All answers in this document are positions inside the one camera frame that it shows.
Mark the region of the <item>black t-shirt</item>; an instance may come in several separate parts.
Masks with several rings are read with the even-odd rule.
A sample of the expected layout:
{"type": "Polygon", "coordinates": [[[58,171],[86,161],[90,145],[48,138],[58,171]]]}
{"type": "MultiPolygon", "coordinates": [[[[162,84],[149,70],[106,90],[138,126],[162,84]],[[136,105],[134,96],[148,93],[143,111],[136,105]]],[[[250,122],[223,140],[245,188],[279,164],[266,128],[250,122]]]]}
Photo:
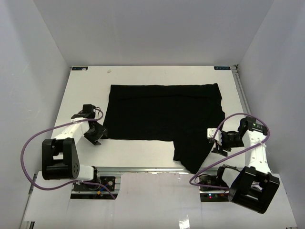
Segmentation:
{"type": "Polygon", "coordinates": [[[195,174],[225,118],[218,84],[112,85],[103,122],[110,139],[171,141],[175,161],[195,174]]]}

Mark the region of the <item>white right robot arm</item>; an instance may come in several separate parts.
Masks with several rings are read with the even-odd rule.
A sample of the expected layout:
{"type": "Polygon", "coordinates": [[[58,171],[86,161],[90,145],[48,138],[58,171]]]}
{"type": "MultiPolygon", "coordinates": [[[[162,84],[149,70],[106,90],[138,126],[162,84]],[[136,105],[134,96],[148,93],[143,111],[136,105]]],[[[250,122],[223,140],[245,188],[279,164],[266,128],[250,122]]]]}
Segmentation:
{"type": "Polygon", "coordinates": [[[213,153],[227,157],[233,148],[245,148],[244,168],[222,165],[214,183],[229,189],[229,202],[260,214],[266,212],[280,185],[267,162],[265,141],[268,135],[267,127],[248,115],[240,120],[237,131],[207,130],[207,138],[215,143],[213,153]]]}

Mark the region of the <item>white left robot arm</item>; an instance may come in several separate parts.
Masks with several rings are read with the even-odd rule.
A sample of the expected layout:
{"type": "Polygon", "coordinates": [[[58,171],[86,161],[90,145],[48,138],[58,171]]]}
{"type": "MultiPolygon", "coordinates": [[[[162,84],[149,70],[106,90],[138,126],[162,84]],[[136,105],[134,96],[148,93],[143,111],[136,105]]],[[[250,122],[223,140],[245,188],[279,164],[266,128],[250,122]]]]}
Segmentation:
{"type": "Polygon", "coordinates": [[[98,146],[101,139],[108,137],[108,131],[98,122],[97,115],[103,116],[99,107],[84,104],[82,110],[71,117],[71,124],[59,135],[42,142],[42,177],[45,180],[95,180],[95,167],[79,162],[77,143],[85,138],[98,146]]]}

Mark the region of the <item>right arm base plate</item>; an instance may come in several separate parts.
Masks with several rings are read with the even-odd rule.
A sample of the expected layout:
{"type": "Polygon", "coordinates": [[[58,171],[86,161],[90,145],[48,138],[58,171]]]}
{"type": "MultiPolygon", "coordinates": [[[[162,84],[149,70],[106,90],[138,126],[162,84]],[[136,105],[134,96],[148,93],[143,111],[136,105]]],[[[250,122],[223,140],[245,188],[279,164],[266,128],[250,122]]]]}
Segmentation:
{"type": "Polygon", "coordinates": [[[196,181],[204,187],[200,187],[201,202],[232,202],[234,190],[232,185],[239,173],[223,175],[202,174],[197,176],[196,181]]]}

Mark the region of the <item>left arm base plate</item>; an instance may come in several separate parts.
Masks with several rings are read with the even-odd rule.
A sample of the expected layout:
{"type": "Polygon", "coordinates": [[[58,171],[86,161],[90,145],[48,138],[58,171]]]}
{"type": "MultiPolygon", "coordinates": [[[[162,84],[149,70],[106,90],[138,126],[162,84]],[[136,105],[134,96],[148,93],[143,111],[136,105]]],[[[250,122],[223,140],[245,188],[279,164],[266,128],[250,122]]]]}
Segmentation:
{"type": "Polygon", "coordinates": [[[114,200],[118,196],[115,188],[116,177],[103,176],[96,180],[99,185],[76,184],[72,186],[71,199],[96,199],[96,200],[114,200]]]}

